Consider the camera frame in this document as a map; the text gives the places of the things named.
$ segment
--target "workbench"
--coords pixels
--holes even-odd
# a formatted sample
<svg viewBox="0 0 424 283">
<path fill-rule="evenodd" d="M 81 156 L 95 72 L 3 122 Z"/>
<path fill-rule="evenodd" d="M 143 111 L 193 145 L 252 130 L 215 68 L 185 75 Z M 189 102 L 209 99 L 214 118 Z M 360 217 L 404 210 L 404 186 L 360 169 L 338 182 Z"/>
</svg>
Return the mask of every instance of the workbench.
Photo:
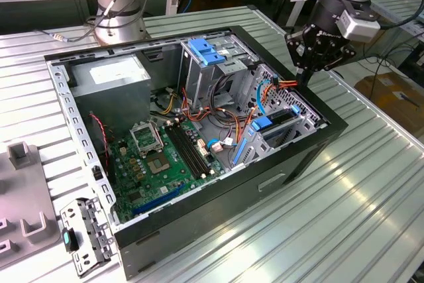
<svg viewBox="0 0 424 283">
<path fill-rule="evenodd" d="M 152 37 L 241 25 L 294 72 L 284 32 L 247 7 L 146 19 Z M 85 27 L 57 30 L 78 36 Z M 59 211 L 93 195 L 45 54 L 97 46 L 36 32 L 0 36 L 0 142 L 35 144 Z M 309 87 L 347 123 L 297 180 L 131 282 L 407 282 L 424 260 L 424 147 L 332 72 Z M 0 272 L 2 282 L 78 282 L 60 241 Z M 124 282 L 117 255 L 83 281 Z"/>
</svg>

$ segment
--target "blue cable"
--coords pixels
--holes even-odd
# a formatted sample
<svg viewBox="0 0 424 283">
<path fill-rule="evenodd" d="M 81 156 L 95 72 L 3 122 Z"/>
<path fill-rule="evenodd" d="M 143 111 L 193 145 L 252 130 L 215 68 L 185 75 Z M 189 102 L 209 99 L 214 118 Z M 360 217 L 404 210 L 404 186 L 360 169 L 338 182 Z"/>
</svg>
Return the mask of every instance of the blue cable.
<svg viewBox="0 0 424 283">
<path fill-rule="evenodd" d="M 182 13 L 185 13 L 187 11 L 188 7 L 190 7 L 190 4 L 191 4 L 191 0 L 188 0 L 188 4 L 187 4 L 187 6 L 185 6 Z"/>
<path fill-rule="evenodd" d="M 206 144 L 206 147 L 207 148 L 211 148 L 211 146 L 213 145 L 213 144 L 215 144 L 216 142 L 219 142 L 219 140 L 217 140 L 217 139 L 211 139 L 207 144 Z"/>
<path fill-rule="evenodd" d="M 268 83 L 271 83 L 271 82 L 269 80 L 264 80 L 260 82 L 258 85 L 258 89 L 256 90 L 256 102 L 258 103 L 259 110 L 263 115 L 265 115 L 265 110 L 260 101 L 260 88 L 262 87 L 262 85 L 268 84 Z"/>
</svg>

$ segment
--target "gray plastic holder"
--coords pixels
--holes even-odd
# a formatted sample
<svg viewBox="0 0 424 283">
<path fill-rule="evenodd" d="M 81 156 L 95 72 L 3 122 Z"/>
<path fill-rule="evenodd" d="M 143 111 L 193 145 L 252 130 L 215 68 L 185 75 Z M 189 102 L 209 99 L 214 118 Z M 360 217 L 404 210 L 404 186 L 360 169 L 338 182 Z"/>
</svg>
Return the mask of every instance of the gray plastic holder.
<svg viewBox="0 0 424 283">
<path fill-rule="evenodd" d="M 18 142 L 0 154 L 0 268 L 60 238 L 40 155 Z"/>
</svg>

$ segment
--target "green motherboard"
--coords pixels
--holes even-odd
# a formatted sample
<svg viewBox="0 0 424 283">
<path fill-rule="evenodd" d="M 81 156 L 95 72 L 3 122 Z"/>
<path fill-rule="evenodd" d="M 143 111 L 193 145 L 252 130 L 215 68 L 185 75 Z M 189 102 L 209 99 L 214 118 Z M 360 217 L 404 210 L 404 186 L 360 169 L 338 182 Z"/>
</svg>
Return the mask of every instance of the green motherboard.
<svg viewBox="0 0 424 283">
<path fill-rule="evenodd" d="M 143 130 L 135 138 L 128 133 L 123 139 L 109 144 L 112 154 L 110 164 L 114 167 L 115 175 L 110 181 L 117 198 L 115 211 L 121 222 L 129 221 L 137 213 L 152 209 L 223 174 L 221 165 L 211 154 L 201 155 L 196 143 L 201 137 L 192 123 L 185 121 L 179 128 L 184 130 L 191 146 L 212 174 L 203 178 L 196 176 L 189 169 L 191 166 L 183 160 L 184 149 L 173 144 L 165 127 L 157 128 L 163 149 L 152 150 L 147 154 L 140 153 L 139 149 L 140 146 L 154 143 L 155 138 L 150 131 Z"/>
</svg>

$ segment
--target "cardboard box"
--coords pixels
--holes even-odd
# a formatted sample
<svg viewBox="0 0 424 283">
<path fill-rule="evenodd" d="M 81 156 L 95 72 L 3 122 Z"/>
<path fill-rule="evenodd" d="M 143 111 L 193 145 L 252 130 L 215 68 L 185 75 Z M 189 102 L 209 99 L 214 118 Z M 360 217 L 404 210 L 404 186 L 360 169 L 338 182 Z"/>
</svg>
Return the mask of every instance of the cardboard box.
<svg viewBox="0 0 424 283">
<path fill-rule="evenodd" d="M 369 97 L 373 77 L 359 81 L 355 89 Z M 371 100 L 413 136 L 424 135 L 424 95 L 396 73 L 377 76 Z"/>
</svg>

